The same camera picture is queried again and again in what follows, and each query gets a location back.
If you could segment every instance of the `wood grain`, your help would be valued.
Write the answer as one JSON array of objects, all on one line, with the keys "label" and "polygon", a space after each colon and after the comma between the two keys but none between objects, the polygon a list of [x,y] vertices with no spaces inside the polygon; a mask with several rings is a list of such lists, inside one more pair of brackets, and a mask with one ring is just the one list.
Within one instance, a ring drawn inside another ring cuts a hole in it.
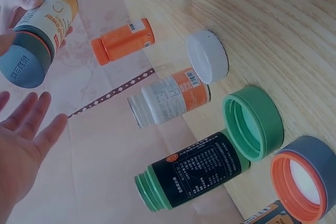
[{"label": "wood grain", "polygon": [[[211,103],[184,116],[198,139],[225,127],[222,99],[248,84],[277,105],[285,143],[309,134],[336,151],[335,0],[126,0],[132,19],[147,17],[156,44],[146,54],[160,77],[190,66],[186,37],[213,31],[225,45],[228,77],[211,85]],[[244,217],[276,199],[272,155],[226,184]],[[334,208],[321,223],[336,223]]]}]

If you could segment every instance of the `barcode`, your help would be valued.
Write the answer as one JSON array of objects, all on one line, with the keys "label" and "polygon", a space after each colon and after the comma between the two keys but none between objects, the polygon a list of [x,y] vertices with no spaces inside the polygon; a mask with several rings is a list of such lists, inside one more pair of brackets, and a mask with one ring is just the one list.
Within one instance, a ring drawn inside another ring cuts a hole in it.
[{"label": "barcode", "polygon": [[131,31],[135,30],[135,26],[133,24],[130,24]]},{"label": "barcode", "polygon": [[199,81],[198,76],[196,75],[196,73],[193,70],[189,71],[189,72],[186,72],[185,74],[189,78],[189,81],[191,82],[191,85],[193,86],[193,88],[201,85],[201,82]]}]

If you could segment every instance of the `orange bottle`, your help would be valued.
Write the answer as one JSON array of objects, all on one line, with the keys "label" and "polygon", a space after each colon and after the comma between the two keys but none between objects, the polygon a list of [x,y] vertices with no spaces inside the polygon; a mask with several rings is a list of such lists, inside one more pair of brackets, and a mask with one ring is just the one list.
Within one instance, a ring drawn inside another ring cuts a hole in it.
[{"label": "orange bottle", "polygon": [[94,39],[91,45],[99,64],[103,66],[154,43],[152,28],[143,18]]}]

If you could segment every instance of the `orange bottle cap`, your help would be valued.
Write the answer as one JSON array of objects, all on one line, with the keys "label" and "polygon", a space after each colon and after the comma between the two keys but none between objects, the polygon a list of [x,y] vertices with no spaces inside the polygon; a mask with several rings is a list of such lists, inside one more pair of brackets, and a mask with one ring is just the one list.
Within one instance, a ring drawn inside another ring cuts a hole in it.
[{"label": "orange bottle cap", "polygon": [[[309,174],[318,191],[320,204],[311,202],[302,194],[293,179],[291,161],[298,163]],[[315,223],[324,216],[327,194],[323,182],[317,171],[302,156],[291,151],[276,154],[271,162],[271,179],[280,201],[294,218],[304,223]]]},{"label": "orange bottle cap", "polygon": [[97,60],[101,66],[106,65],[110,62],[108,54],[105,50],[103,42],[100,38],[94,39],[91,41],[91,46],[93,48],[94,54],[97,57]]}]

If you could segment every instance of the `plastic bottle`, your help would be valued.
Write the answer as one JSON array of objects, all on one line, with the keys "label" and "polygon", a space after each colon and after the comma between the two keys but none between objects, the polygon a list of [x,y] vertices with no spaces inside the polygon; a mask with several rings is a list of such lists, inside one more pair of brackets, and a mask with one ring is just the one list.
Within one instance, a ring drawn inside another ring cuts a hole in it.
[{"label": "plastic bottle", "polygon": [[141,19],[110,31],[91,42],[101,66],[154,44],[154,35],[147,19]]},{"label": "plastic bottle", "polygon": [[144,203],[156,212],[180,206],[249,167],[224,129],[148,166],[134,180]]},{"label": "plastic bottle", "polygon": [[3,75],[22,88],[42,84],[77,12],[77,0],[43,0],[27,11],[14,27],[13,45],[0,57]]},{"label": "plastic bottle", "polygon": [[200,81],[192,68],[143,87],[141,93],[128,98],[140,128],[167,122],[210,100],[208,85]]},{"label": "plastic bottle", "polygon": [[276,200],[263,210],[249,217],[241,224],[302,224],[290,215],[281,204]]}]

